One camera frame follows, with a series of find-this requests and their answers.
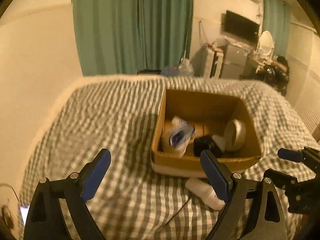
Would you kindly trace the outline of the white hair dryer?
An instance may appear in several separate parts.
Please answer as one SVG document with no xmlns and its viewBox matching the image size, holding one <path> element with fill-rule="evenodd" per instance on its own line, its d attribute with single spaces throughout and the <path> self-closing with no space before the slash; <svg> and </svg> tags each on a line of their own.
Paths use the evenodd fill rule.
<svg viewBox="0 0 320 240">
<path fill-rule="evenodd" d="M 220 211 L 225 205 L 225 202 L 217 197 L 212 186 L 202 180 L 189 178 L 185 187 L 199 197 L 206 206 L 215 211 Z"/>
</svg>

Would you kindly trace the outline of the white cream tube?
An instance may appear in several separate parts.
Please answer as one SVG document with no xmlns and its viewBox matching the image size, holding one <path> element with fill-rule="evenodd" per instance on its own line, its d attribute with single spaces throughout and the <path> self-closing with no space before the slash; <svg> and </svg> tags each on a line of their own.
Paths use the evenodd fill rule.
<svg viewBox="0 0 320 240">
<path fill-rule="evenodd" d="M 224 137 L 215 134 L 212 136 L 212 139 L 216 146 L 220 149 L 220 151 L 224 153 L 226 150 L 226 140 L 224 139 Z"/>
</svg>

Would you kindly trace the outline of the white tape roll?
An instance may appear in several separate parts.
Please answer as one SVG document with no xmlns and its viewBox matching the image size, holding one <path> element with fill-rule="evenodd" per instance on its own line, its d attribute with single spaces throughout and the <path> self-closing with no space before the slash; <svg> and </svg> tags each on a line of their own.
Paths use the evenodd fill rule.
<svg viewBox="0 0 320 240">
<path fill-rule="evenodd" d="M 227 152 L 239 151 L 246 140 L 245 123 L 238 119 L 229 120 L 225 127 L 223 138 L 226 142 Z"/>
</svg>

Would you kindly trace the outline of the blue white snack packet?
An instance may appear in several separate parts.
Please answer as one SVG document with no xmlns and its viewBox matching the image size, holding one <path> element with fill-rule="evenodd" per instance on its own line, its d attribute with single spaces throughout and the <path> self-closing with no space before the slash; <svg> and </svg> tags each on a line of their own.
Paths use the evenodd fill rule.
<svg viewBox="0 0 320 240">
<path fill-rule="evenodd" d="M 172 121 L 172 132 L 169 137 L 169 144 L 173 148 L 188 144 L 195 134 L 195 127 L 185 120 L 175 116 Z"/>
</svg>

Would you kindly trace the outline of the black item in box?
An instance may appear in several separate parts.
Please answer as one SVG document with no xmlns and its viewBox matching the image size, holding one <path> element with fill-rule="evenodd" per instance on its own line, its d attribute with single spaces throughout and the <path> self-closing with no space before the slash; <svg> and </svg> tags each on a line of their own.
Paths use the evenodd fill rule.
<svg viewBox="0 0 320 240">
<path fill-rule="evenodd" d="M 216 158 L 221 158 L 223 153 L 214 143 L 212 136 L 205 135 L 194 139 L 193 152 L 196 157 L 200 157 L 201 153 L 209 150 Z"/>
</svg>

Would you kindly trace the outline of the grey checkered bed quilt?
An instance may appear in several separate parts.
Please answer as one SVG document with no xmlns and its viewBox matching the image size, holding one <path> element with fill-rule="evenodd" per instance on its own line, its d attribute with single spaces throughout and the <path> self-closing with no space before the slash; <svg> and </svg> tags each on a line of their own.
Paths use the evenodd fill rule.
<svg viewBox="0 0 320 240">
<path fill-rule="evenodd" d="M 87 206 L 106 239 L 205 239 L 217 220 L 185 179 L 153 172 L 150 146 L 166 88 L 237 96 L 245 101 L 263 157 L 244 172 L 261 180 L 272 168 L 304 181 L 315 175 L 303 164 L 277 157 L 280 148 L 318 148 L 297 112 L 260 81 L 196 77 L 106 78 L 76 89 L 38 140 L 25 168 L 20 203 L 30 204 L 42 177 L 66 178 L 110 150 L 111 166 Z"/>
</svg>

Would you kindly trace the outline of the cardboard box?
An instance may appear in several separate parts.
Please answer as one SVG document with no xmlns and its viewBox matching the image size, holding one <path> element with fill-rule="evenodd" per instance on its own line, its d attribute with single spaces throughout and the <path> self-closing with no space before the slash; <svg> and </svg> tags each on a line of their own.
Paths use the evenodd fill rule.
<svg viewBox="0 0 320 240">
<path fill-rule="evenodd" d="M 189 142 L 181 157 L 164 149 L 162 141 L 168 137 L 174 117 L 193 126 L 196 138 L 205 135 L 221 137 L 227 123 L 234 119 L 244 124 L 246 133 L 241 139 L 241 148 L 236 152 L 223 152 L 218 159 L 232 172 L 249 169 L 263 156 L 248 104 L 243 99 L 217 93 L 166 89 L 151 144 L 151 166 L 156 173 L 185 178 L 206 176 L 199 157 L 194 154 L 193 141 Z"/>
</svg>

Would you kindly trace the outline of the white louvered wardrobe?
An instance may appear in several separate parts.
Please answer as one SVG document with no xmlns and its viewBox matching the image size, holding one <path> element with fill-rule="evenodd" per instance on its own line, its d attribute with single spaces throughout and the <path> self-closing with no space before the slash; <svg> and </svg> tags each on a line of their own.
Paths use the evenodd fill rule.
<svg viewBox="0 0 320 240">
<path fill-rule="evenodd" d="M 291 23 L 287 60 L 290 81 L 286 99 L 315 134 L 319 126 L 319 36 L 314 29 Z"/>
</svg>

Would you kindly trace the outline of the lit smartphone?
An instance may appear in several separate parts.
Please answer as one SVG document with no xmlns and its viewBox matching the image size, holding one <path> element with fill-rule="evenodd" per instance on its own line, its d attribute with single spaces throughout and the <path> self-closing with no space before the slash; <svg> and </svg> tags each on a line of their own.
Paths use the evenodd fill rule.
<svg viewBox="0 0 320 240">
<path fill-rule="evenodd" d="M 29 205 L 27 205 L 27 206 L 20 206 L 20 213 L 21 213 L 23 225 L 25 225 L 26 222 L 27 222 L 29 207 L 30 207 Z"/>
</svg>

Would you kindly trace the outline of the black garbage bag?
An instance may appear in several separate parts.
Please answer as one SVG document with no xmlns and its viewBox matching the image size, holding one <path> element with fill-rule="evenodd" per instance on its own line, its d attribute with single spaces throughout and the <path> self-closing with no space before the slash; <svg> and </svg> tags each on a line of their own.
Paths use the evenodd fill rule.
<svg viewBox="0 0 320 240">
<path fill-rule="evenodd" d="M 282 96 L 286 96 L 287 85 L 290 80 L 289 73 L 290 68 L 287 59 L 283 56 L 278 56 L 274 64 L 266 64 L 263 68 L 260 68 L 255 73 L 254 79 L 263 81 Z"/>
</svg>

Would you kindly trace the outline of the wooden vanity desk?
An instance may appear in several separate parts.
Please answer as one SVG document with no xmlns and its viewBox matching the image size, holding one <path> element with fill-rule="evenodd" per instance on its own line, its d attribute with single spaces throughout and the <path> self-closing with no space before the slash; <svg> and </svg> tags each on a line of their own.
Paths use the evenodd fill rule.
<svg viewBox="0 0 320 240">
<path fill-rule="evenodd" d="M 278 66 L 283 72 L 287 73 L 288 67 L 273 59 L 264 59 L 257 56 L 248 56 L 247 63 L 255 68 L 255 72 L 262 70 L 265 65 Z"/>
</svg>

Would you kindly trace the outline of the small grey fridge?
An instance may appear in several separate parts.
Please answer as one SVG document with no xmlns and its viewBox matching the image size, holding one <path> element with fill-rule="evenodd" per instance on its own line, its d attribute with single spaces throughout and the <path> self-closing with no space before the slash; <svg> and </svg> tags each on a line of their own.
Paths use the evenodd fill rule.
<svg viewBox="0 0 320 240">
<path fill-rule="evenodd" d="M 240 79 L 244 73 L 248 51 L 231 44 L 223 47 L 223 62 L 220 72 L 222 79 Z"/>
</svg>

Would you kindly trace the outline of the clear water jug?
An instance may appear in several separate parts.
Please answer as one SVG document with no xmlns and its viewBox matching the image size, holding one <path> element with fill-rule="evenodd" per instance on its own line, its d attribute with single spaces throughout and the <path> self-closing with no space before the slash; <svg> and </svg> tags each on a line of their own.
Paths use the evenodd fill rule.
<svg viewBox="0 0 320 240">
<path fill-rule="evenodd" d="M 194 68 L 190 60 L 187 58 L 182 58 L 180 64 L 177 67 L 179 76 L 194 76 Z"/>
</svg>

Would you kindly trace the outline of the round white vanity mirror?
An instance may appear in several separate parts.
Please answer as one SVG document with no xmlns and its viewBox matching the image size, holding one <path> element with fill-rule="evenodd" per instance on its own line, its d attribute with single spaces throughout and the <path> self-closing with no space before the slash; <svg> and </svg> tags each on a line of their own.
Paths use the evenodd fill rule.
<svg viewBox="0 0 320 240">
<path fill-rule="evenodd" d="M 272 34 L 266 30 L 259 37 L 257 52 L 261 57 L 272 57 L 274 40 Z"/>
</svg>

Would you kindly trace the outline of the white suitcase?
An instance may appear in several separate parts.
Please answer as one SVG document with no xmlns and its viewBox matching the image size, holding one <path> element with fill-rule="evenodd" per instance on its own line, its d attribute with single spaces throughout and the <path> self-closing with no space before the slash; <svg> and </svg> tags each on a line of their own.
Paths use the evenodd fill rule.
<svg viewBox="0 0 320 240">
<path fill-rule="evenodd" d="M 209 47 L 200 48 L 193 58 L 191 64 L 194 68 L 194 75 L 209 79 L 219 79 L 223 64 L 223 51 Z"/>
</svg>

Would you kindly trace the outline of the green side curtain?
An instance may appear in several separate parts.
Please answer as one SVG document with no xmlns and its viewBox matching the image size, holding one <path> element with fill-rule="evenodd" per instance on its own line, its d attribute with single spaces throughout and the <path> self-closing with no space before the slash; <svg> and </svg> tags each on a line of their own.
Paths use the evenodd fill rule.
<svg viewBox="0 0 320 240">
<path fill-rule="evenodd" d="M 289 42 L 291 11 L 283 0 L 264 0 L 263 31 L 274 40 L 274 55 L 286 57 Z"/>
</svg>

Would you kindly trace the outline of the black wall television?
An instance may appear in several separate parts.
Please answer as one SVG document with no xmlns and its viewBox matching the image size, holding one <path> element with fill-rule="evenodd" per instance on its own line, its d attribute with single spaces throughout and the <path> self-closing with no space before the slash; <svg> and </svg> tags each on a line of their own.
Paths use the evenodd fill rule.
<svg viewBox="0 0 320 240">
<path fill-rule="evenodd" d="M 255 43 L 258 40 L 260 25 L 239 14 L 226 11 L 224 31 L 239 38 Z"/>
</svg>

